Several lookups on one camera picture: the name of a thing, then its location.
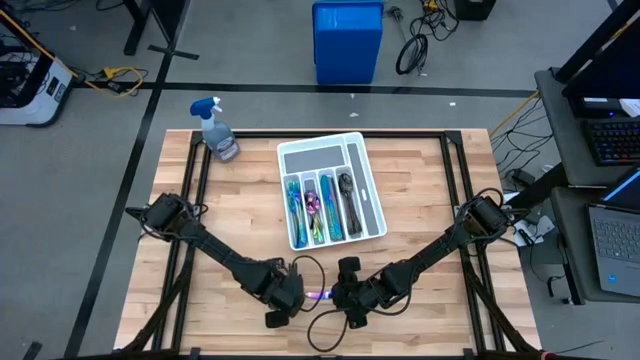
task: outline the desk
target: desk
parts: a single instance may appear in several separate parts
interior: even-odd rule
[[[621,177],[630,166],[599,167],[593,161],[581,129],[581,119],[573,116],[571,106],[562,96],[565,85],[556,81],[551,71],[538,71],[536,84],[547,112],[561,163],[509,201],[516,208],[531,208],[558,186],[606,186]]]
[[[463,130],[464,149],[472,185],[478,191],[499,187],[500,180],[486,130]],[[167,132],[151,199],[162,192],[180,192],[191,131]],[[383,207],[388,234],[379,239],[295,253],[289,248],[276,147],[291,139],[239,139],[242,153],[229,164],[211,163],[202,219],[207,229],[236,251],[253,258],[299,254],[316,257],[327,274],[328,286],[338,275],[338,260],[359,256],[361,276],[391,261],[412,256],[451,225],[440,143],[436,139],[367,138],[366,146]],[[195,187],[200,166],[196,164]],[[457,189],[464,199],[459,169]],[[115,347],[133,339],[159,302],[169,244],[147,237],[140,240]],[[487,251],[498,304],[518,331],[540,347],[517,250],[496,242]],[[319,290],[321,278],[313,264],[300,263],[308,291]],[[201,347],[216,354],[314,354],[306,330],[313,317],[333,309],[322,303],[313,313],[300,313],[280,329],[264,326],[266,307],[239,289],[228,271],[201,252],[195,258],[189,305],[181,349]],[[487,346],[492,347],[484,307],[481,317]],[[169,344],[173,316],[165,331]],[[343,315],[319,321],[313,337],[321,347],[337,338]],[[371,315],[369,325],[348,330],[336,349],[342,355],[461,355],[473,348],[467,297],[458,252],[425,272],[414,287],[412,304],[403,315]]]
[[[565,271],[568,271],[567,281],[570,289],[575,285],[575,288],[571,289],[571,298],[577,305],[584,304],[583,299],[640,303],[640,297],[615,294],[600,289],[596,254],[591,240],[586,208],[599,193],[601,191],[593,189],[568,188],[555,188],[551,192],[551,205],[569,260],[569,268],[565,267]]]

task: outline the white device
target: white device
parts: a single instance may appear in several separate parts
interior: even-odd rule
[[[21,108],[0,108],[0,125],[47,126],[53,123],[71,91],[72,77],[57,62],[52,62],[43,88]]]

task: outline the blue spray nozzle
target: blue spray nozzle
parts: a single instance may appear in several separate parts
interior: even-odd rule
[[[220,102],[220,98],[210,97],[202,100],[198,100],[191,104],[191,115],[200,116],[201,118],[208,120],[213,116],[211,114],[211,109],[222,112],[222,109],[218,107],[218,103]]]

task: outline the laptop screen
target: laptop screen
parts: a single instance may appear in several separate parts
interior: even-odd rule
[[[640,209],[640,167],[625,176],[602,200],[625,209]]]

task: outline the black utensil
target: black utensil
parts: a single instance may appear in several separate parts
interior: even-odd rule
[[[353,204],[353,179],[349,174],[340,174],[338,177],[338,187],[340,188],[340,193],[344,196],[345,201],[347,203],[346,206],[346,217],[347,217],[347,232],[349,235],[358,234],[362,232],[362,225],[360,224],[360,220],[358,220],[358,213],[356,212],[356,207]]]

